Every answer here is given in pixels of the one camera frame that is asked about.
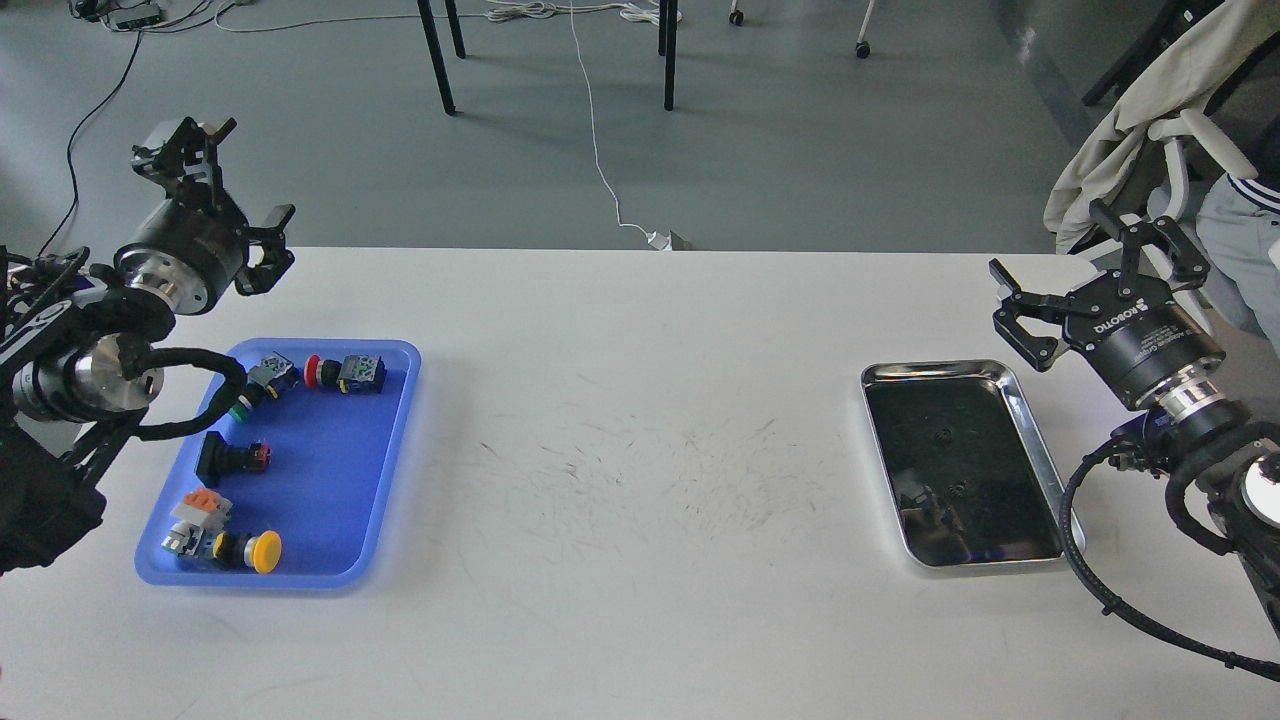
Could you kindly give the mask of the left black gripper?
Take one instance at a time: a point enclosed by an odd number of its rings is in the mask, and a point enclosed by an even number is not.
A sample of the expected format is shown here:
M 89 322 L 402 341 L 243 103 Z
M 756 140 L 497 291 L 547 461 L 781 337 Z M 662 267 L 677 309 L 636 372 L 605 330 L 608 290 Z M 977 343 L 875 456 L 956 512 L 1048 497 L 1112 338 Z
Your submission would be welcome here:
M 187 117 L 163 122 L 132 149 L 132 170 L 164 188 L 168 200 L 116 250 L 114 269 L 125 286 L 155 293 L 177 315 L 209 313 L 233 279 L 241 296 L 266 293 L 294 264 L 285 242 L 293 204 L 275 206 L 265 227 L 234 232 L 196 210 L 229 206 L 218 147 L 236 127 L 232 117 L 218 124 Z M 256 265 L 248 264 L 251 247 L 261 250 Z

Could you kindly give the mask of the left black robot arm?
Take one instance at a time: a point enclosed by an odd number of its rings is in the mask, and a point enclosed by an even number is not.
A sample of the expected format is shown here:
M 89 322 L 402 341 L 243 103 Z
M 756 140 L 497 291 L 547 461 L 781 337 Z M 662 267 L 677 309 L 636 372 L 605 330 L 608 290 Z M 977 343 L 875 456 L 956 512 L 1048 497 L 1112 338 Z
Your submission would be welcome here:
M 84 247 L 3 252 L 1 562 L 45 568 L 102 523 L 97 484 L 132 439 L 206 430 L 246 389 L 246 369 L 205 348 L 165 348 L 178 316 L 229 288 L 266 293 L 291 269 L 289 204 L 251 225 L 218 150 L 236 128 L 184 118 L 133 150 L 161 204 L 109 264 Z

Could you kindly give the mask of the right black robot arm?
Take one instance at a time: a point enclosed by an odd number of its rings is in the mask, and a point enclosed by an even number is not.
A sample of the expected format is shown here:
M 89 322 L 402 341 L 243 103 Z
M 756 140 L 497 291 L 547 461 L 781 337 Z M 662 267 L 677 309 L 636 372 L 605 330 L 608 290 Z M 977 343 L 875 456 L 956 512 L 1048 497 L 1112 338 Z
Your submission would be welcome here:
M 1174 525 L 1219 556 L 1236 556 L 1271 625 L 1277 624 L 1277 425 L 1252 421 L 1211 375 L 1225 354 L 1174 299 L 1202 286 L 1210 263 L 1171 217 L 1125 220 L 1105 202 L 1091 217 L 1123 246 L 1120 266 L 1064 293 L 1020 287 L 998 260 L 1004 288 L 997 333 L 1036 370 L 1064 350 L 1078 352 L 1134 418 L 1085 455 L 1056 511 L 1069 566 L 1106 615 L 1181 650 L 1276 680 L 1275 662 L 1220 650 L 1156 621 L 1108 588 L 1085 561 L 1071 529 L 1073 503 L 1101 462 L 1166 480 Z

